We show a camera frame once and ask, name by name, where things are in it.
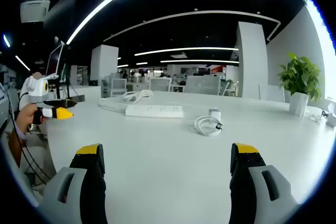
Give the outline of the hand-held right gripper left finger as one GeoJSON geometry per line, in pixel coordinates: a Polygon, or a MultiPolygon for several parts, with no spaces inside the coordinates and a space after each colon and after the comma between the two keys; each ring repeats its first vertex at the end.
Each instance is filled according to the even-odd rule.
{"type": "Polygon", "coordinates": [[[82,147],[46,185],[43,213],[51,223],[107,223],[104,175],[102,144],[82,147]]]}

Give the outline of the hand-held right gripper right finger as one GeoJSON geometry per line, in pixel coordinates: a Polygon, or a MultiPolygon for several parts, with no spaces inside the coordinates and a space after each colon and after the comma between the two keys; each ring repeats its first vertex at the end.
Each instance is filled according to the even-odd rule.
{"type": "Polygon", "coordinates": [[[253,146],[233,143],[230,223],[285,223],[299,208],[291,184],[253,146]]]}

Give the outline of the person's left hand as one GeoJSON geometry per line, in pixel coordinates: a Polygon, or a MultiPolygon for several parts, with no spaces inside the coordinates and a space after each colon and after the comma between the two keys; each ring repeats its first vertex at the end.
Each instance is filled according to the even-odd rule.
{"type": "Polygon", "coordinates": [[[28,127],[33,123],[36,111],[37,105],[35,103],[30,103],[20,110],[16,119],[16,126],[23,134],[27,133],[28,127]]]}

